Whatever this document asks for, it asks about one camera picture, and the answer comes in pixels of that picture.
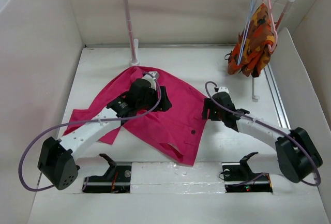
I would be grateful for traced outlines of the pink trousers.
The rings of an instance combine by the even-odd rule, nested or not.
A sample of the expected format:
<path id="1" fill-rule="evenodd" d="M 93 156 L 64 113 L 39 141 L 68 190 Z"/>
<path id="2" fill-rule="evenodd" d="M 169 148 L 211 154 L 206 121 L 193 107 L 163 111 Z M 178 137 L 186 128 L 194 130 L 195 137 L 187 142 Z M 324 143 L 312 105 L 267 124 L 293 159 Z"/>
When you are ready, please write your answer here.
<path id="1" fill-rule="evenodd" d="M 143 72 L 153 67 L 130 67 L 112 79 L 94 98 L 88 109 L 74 109 L 70 122 L 89 120 L 121 93 Z M 193 86 L 170 73 L 157 69 L 158 82 L 165 86 L 172 107 L 152 112 L 123 125 L 137 138 L 177 162 L 192 166 L 195 162 L 206 121 L 202 119 L 205 96 Z"/>

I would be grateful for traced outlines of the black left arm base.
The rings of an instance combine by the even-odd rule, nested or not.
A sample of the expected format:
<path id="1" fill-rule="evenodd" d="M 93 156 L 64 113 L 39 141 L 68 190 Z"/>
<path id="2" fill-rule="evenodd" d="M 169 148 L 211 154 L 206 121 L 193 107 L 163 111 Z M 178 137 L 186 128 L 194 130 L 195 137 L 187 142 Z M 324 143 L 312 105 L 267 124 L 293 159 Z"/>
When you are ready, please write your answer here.
<path id="1" fill-rule="evenodd" d="M 99 154 L 108 163 L 103 175 L 84 178 L 83 193 L 130 193 L 132 162 L 115 162 L 107 154 Z"/>

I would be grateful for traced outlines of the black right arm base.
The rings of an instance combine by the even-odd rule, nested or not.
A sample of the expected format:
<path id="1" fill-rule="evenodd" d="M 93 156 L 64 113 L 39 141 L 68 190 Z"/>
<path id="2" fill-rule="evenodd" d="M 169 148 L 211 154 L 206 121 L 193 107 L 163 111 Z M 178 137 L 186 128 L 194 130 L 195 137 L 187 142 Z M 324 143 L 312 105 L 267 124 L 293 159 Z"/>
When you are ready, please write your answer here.
<path id="1" fill-rule="evenodd" d="M 219 178 L 224 181 L 226 193 L 272 193 L 272 184 L 266 172 L 254 173 L 248 164 L 251 157 L 257 158 L 258 152 L 245 155 L 239 162 L 222 162 Z"/>

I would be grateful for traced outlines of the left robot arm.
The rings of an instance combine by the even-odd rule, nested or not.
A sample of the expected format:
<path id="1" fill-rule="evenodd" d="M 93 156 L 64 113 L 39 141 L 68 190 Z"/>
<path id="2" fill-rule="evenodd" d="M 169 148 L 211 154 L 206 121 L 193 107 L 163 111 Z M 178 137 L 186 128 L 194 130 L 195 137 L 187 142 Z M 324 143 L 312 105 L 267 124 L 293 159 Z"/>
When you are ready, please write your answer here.
<path id="1" fill-rule="evenodd" d="M 129 90 L 109 102 L 95 116 L 80 121 L 80 127 L 58 140 L 47 138 L 41 148 L 38 169 L 57 190 L 69 187 L 78 177 L 76 161 L 86 149 L 107 133 L 126 122 L 140 119 L 172 107 L 167 91 L 158 83 L 156 71 L 146 72 L 136 79 Z"/>

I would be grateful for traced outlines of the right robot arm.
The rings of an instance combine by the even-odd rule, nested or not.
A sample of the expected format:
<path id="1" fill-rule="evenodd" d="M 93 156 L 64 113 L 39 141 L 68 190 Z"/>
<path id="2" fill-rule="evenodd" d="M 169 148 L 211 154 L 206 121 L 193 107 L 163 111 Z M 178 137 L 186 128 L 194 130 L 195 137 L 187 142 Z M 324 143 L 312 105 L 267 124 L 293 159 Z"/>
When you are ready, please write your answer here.
<path id="1" fill-rule="evenodd" d="M 259 165 L 267 166 L 261 172 L 250 161 L 258 152 L 242 158 L 239 173 L 246 181 L 267 174 L 280 174 L 292 183 L 320 185 L 318 168 L 323 160 L 305 129 L 286 129 L 268 124 L 245 109 L 237 109 L 227 92 L 218 92 L 204 99 L 202 118 L 223 122 L 227 128 L 251 136 L 275 150 L 274 157 L 262 156 L 258 160 Z"/>

